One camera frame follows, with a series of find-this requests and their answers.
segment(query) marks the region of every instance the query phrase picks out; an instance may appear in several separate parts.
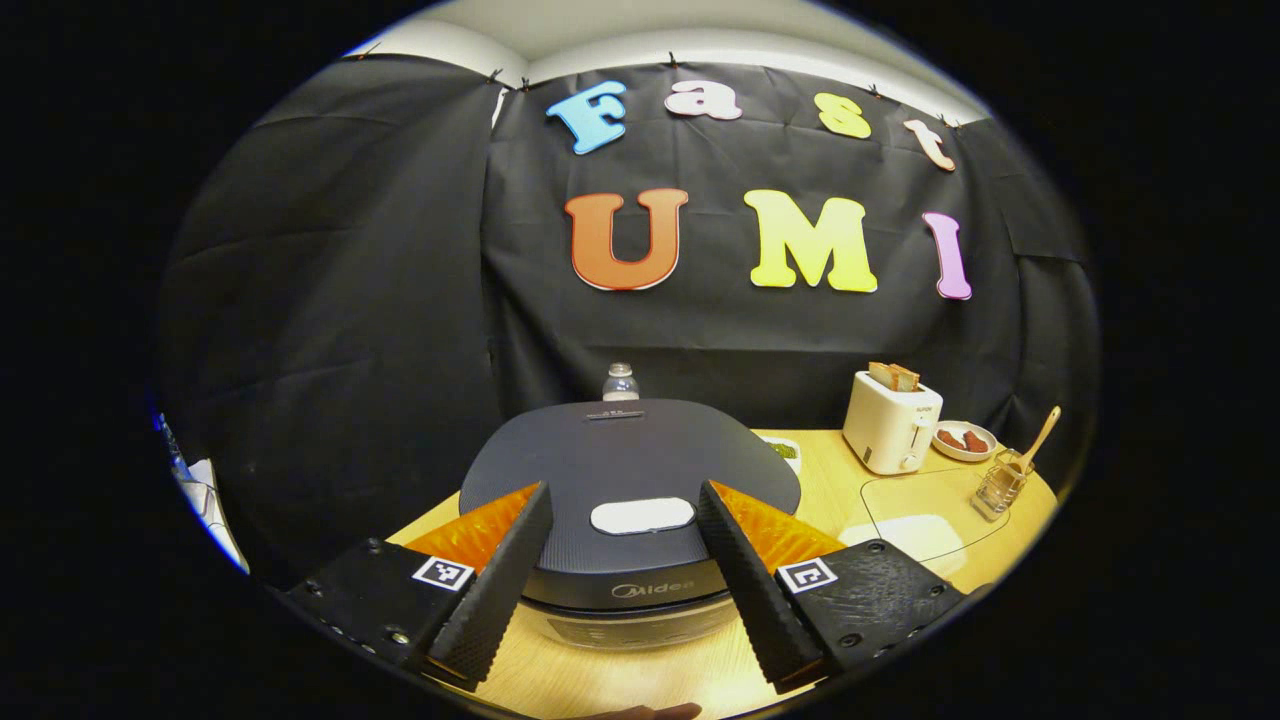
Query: table top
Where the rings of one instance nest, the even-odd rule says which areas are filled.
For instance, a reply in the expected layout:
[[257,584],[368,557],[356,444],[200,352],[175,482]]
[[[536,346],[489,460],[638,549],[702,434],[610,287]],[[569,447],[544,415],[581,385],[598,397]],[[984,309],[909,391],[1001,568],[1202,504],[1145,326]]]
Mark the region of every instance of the table top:
[[[1043,478],[1033,473],[1009,511],[988,523],[969,506],[969,497],[993,459],[960,462],[931,447],[918,471],[876,475],[858,461],[840,430],[754,432],[799,446],[799,520],[845,544],[886,539],[961,592],[1004,577],[1057,505]],[[388,542],[407,543],[457,516],[454,493]],[[703,707],[699,720],[748,712],[812,688],[774,693],[741,619],[682,644],[632,651],[562,644],[540,634],[534,623],[527,607],[516,607],[489,678],[475,693],[442,687],[540,719],[695,702]]]

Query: toaster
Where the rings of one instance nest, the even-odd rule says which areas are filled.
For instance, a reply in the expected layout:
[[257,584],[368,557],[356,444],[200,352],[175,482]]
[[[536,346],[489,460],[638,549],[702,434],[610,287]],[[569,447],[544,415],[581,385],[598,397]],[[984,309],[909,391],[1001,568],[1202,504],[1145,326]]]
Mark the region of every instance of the toaster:
[[923,384],[915,387],[897,392],[867,370],[854,374],[844,436],[854,455],[877,475],[914,473],[924,462],[942,414],[942,396]]

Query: white bowl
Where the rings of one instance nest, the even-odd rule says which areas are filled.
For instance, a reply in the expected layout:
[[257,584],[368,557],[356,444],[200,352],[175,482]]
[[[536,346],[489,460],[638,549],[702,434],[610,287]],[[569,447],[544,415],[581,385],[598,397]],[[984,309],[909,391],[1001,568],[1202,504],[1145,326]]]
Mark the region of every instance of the white bowl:
[[[969,452],[968,450],[951,447],[938,439],[938,430],[947,430],[961,442],[964,441],[965,432],[973,430],[973,434],[978,436],[978,439],[987,443],[987,452]],[[991,434],[984,428],[974,425],[973,423],[965,423],[961,420],[940,420],[933,428],[933,447],[952,460],[960,460],[961,462],[982,462],[996,454],[996,436]]]

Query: white wall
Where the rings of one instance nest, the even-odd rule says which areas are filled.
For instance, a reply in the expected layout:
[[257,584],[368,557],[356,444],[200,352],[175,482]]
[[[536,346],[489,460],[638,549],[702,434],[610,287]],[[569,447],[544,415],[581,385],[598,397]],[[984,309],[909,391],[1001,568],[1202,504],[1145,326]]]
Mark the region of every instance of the white wall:
[[[439,13],[440,10],[426,10],[412,15],[352,49],[348,55],[361,53],[421,55],[486,76],[502,68],[498,79],[509,87],[518,87],[521,77],[527,77],[530,82],[540,82],[590,69],[662,63],[668,60],[667,53],[671,51],[677,60],[765,65],[828,77],[864,88],[874,83],[881,95],[929,115],[942,114],[954,124],[991,115],[989,110],[964,88],[908,53],[893,50],[891,44],[870,31],[851,23],[847,26],[851,28],[850,35],[861,33],[863,45],[874,49],[879,59],[774,32],[687,26],[604,38],[595,36],[589,42],[561,46],[563,49],[549,55],[529,59],[490,35],[434,19]],[[509,33],[507,26],[518,22],[517,18],[508,18],[499,35]],[[828,23],[844,22],[846,20],[842,18],[828,18]]]

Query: yellow letter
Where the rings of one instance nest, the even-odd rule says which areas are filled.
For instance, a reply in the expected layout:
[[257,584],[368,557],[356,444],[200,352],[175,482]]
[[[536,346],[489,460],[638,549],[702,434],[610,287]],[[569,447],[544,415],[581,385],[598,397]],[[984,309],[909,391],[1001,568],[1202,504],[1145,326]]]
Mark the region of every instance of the yellow letter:
[[867,264],[863,218],[867,210],[844,197],[829,197],[818,224],[809,224],[804,211],[786,192],[753,190],[742,196],[760,219],[760,265],[751,282],[763,287],[791,287],[796,273],[787,266],[787,250],[795,258],[809,287],[817,287],[827,259],[835,256],[827,282],[836,290],[874,292],[876,275]]
[[831,132],[850,137],[872,136],[872,126],[867,124],[867,120],[863,119],[863,109],[852,100],[829,92],[819,92],[813,96],[813,102],[822,110],[818,113],[818,119]]

